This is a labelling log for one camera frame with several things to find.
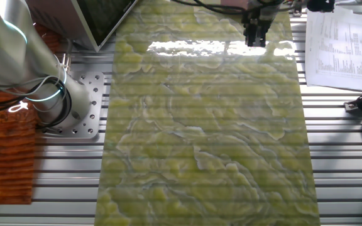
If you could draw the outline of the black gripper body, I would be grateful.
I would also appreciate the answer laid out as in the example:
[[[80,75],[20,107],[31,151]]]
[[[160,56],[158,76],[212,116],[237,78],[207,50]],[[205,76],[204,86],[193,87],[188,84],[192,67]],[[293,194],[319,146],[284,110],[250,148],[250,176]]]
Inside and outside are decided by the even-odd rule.
[[[248,28],[253,24],[268,30],[277,15],[282,0],[248,0],[247,8],[243,14],[242,24]]]

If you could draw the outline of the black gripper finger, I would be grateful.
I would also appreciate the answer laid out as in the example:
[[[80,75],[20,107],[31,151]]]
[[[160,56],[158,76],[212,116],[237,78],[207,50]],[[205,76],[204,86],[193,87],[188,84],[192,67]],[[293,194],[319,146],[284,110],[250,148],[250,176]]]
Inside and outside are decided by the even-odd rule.
[[[250,19],[246,24],[246,44],[253,46],[256,42],[257,19]]]
[[[259,44],[261,47],[266,46],[266,33],[268,31],[268,24],[267,22],[263,22],[258,26],[258,37],[259,37]]]

